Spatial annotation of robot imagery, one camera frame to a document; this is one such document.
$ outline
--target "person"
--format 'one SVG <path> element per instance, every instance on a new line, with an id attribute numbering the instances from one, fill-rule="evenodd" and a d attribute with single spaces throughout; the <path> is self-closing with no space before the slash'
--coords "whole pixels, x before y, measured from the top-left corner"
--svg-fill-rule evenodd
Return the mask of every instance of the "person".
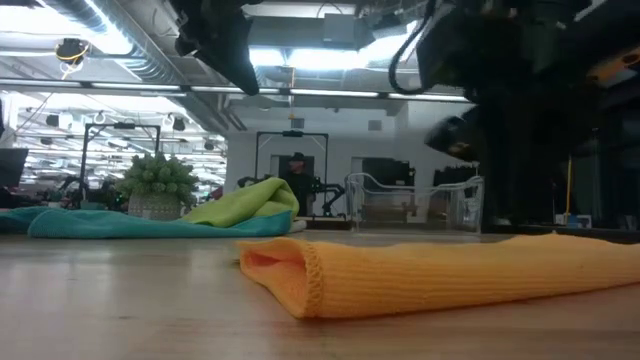
<path id="1" fill-rule="evenodd" d="M 289 159 L 289 171 L 282 177 L 298 199 L 298 216 L 309 216 L 313 211 L 313 177 L 305 172 L 305 166 L 304 154 L 297 152 Z"/>

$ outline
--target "table surface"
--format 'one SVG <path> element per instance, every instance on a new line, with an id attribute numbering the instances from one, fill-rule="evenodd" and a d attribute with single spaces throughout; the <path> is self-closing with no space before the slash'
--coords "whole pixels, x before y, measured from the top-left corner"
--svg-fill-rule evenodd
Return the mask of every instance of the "table surface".
<path id="1" fill-rule="evenodd" d="M 425 240 L 298 236 L 375 246 Z M 0 358 L 640 359 L 640 286 L 365 320 L 298 321 L 240 273 L 236 257 L 227 239 L 0 237 Z"/>

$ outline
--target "plant pot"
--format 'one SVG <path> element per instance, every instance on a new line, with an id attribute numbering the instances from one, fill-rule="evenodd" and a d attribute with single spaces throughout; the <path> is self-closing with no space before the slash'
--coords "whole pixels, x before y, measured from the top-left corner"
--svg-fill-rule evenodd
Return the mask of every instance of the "plant pot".
<path id="1" fill-rule="evenodd" d="M 177 220 L 181 209 L 180 200 L 172 194 L 134 194 L 129 198 L 129 215 L 149 220 Z"/>

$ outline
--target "potted plant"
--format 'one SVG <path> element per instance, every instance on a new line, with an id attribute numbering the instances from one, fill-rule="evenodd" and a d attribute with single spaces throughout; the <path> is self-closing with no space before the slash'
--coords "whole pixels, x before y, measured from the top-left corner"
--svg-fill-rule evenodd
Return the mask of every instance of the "potted plant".
<path id="1" fill-rule="evenodd" d="M 117 189 L 129 198 L 129 215 L 151 220 L 176 220 L 182 206 L 195 202 L 191 194 L 198 177 L 191 176 L 193 166 L 178 159 L 167 160 L 164 154 L 156 157 L 135 156 L 133 165 L 119 181 Z"/>

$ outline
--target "computer screen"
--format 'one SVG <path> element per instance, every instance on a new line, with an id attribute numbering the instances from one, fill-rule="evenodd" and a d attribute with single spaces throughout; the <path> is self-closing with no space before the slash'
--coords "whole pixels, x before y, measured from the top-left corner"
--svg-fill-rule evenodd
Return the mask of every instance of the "computer screen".
<path id="1" fill-rule="evenodd" d="M 20 185 L 28 149 L 0 149 L 0 186 Z"/>

